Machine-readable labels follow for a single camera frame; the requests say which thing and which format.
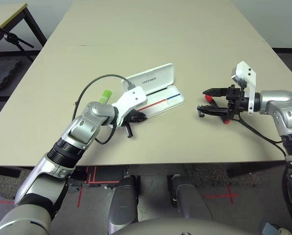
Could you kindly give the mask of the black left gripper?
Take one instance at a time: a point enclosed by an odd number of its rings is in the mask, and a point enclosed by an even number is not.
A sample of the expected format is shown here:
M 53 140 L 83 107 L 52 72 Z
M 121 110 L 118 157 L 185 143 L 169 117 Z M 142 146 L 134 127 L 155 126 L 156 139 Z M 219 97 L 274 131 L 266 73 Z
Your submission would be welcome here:
M 131 122 L 143 122 L 147 120 L 146 115 L 143 112 L 137 110 L 131 110 L 123 119 L 122 126 L 126 128 L 127 138 L 133 137 L 133 132 L 130 126 Z

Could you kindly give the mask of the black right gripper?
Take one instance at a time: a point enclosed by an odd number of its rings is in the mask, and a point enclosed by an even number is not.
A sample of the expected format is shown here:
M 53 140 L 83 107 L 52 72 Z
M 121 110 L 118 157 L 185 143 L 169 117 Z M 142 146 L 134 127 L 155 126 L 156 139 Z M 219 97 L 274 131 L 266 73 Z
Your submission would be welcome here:
M 248 98 L 245 97 L 244 88 L 236 88 L 235 85 L 231 85 L 228 88 L 211 88 L 204 91 L 203 94 L 211 97 L 225 96 L 228 101 L 228 107 L 199 105 L 197 110 L 202 114 L 212 116 L 226 115 L 227 119 L 233 120 L 235 115 L 248 111 Z

